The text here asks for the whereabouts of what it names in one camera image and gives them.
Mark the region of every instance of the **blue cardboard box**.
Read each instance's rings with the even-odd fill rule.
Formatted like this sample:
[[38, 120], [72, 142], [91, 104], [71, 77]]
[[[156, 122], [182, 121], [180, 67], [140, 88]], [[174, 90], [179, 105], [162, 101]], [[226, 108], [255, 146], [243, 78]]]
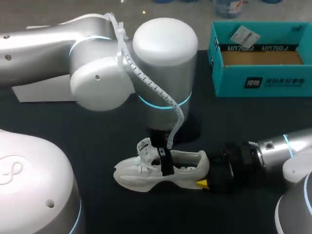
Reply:
[[[231, 40], [244, 26], [250, 48]], [[209, 43], [218, 97], [312, 97], [312, 26], [306, 22], [213, 22]]]

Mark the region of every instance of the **black tabletop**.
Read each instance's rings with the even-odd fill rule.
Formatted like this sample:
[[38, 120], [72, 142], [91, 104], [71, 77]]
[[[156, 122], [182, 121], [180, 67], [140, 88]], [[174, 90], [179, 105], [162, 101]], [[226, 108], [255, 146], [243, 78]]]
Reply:
[[[207, 51], [198, 52], [191, 111], [201, 119], [200, 139], [175, 149], [213, 152], [225, 142], [258, 140], [311, 127], [311, 98], [216, 98]], [[130, 98], [97, 113], [73, 102], [19, 103], [0, 90], [0, 129], [44, 138], [68, 156], [86, 212], [87, 233], [275, 234], [274, 210], [284, 193], [266, 186], [233, 195], [162, 190], [135, 193], [118, 186], [113, 167], [136, 155], [147, 136]]]

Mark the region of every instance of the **sneaker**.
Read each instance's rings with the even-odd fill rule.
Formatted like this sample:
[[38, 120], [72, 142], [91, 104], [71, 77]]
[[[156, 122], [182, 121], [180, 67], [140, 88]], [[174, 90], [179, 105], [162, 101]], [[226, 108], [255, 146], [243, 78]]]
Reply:
[[163, 176], [157, 148], [146, 138], [137, 145], [138, 157], [126, 159], [115, 166], [114, 179], [121, 186], [148, 192], [163, 181], [171, 181], [181, 188], [202, 189], [196, 182], [203, 179], [209, 170], [209, 160], [204, 151], [198, 153], [172, 150], [173, 175]]

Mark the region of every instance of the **white block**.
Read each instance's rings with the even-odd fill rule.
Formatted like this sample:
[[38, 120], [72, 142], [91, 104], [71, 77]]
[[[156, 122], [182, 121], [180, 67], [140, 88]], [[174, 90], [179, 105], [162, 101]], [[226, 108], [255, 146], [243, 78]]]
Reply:
[[70, 91], [69, 75], [12, 87], [20, 102], [75, 101]]

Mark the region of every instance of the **cable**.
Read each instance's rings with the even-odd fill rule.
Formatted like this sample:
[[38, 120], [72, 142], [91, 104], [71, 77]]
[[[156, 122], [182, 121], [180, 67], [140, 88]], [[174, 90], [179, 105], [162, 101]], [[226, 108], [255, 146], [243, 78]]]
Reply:
[[125, 36], [125, 30], [123, 28], [123, 23], [118, 24], [116, 21], [115, 16], [112, 13], [107, 13], [104, 15], [107, 19], [109, 19], [113, 25], [116, 38], [118, 40], [118, 43], [122, 47], [122, 52], [129, 64], [129, 66], [132, 68], [132, 71], [139, 77], [147, 86], [151, 88], [156, 94], [158, 94], [162, 99], [164, 99], [172, 108], [174, 109], [175, 113], [177, 114], [177, 122], [175, 123], [173, 129], [171, 130], [168, 142], [167, 142], [167, 148], [170, 150], [172, 149], [173, 141], [175, 134], [179, 130], [179, 128], [182, 126], [184, 122], [184, 114], [182, 109], [179, 107], [179, 105], [176, 103], [176, 101], [170, 97], [162, 88], [160, 88], [157, 84], [155, 84], [150, 78], [145, 75], [141, 69], [136, 65], [136, 63], [133, 61], [130, 52], [128, 50], [128, 47], [126, 45], [126, 42], [124, 40]]

